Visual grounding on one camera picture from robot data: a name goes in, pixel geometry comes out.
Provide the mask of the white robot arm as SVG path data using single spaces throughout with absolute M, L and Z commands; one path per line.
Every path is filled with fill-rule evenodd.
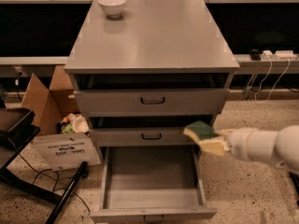
M 208 153 L 224 156 L 230 154 L 237 160 L 261 162 L 299 174 L 299 126 L 281 131 L 257 128 L 222 130 L 217 136 L 201 140 L 199 147 Z

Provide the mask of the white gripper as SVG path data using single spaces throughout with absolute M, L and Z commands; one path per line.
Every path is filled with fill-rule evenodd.
M 248 144 L 250 136 L 255 131 L 255 128 L 216 130 L 215 133 L 217 135 L 227 135 L 227 143 L 221 139 L 209 139 L 200 141 L 198 146 L 204 152 L 216 156 L 224 156 L 227 152 L 230 151 L 232 156 L 237 160 L 250 161 Z

